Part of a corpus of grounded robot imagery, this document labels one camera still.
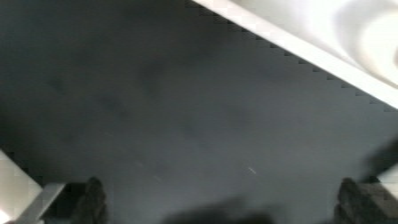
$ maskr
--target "white surface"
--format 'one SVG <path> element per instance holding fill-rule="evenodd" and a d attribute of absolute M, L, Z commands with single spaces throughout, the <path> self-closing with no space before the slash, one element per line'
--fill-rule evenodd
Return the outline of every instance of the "white surface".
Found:
<path fill-rule="evenodd" d="M 5 223 L 11 221 L 11 217 L 9 215 L 5 214 L 5 212 L 0 210 L 0 223 Z"/>
<path fill-rule="evenodd" d="M 0 151 L 0 224 L 20 217 L 39 192 L 41 186 Z"/>
<path fill-rule="evenodd" d="M 382 41 L 375 32 L 391 24 L 382 17 L 398 7 L 391 1 L 194 1 L 398 108 L 391 49 L 382 51 L 370 44 Z"/>

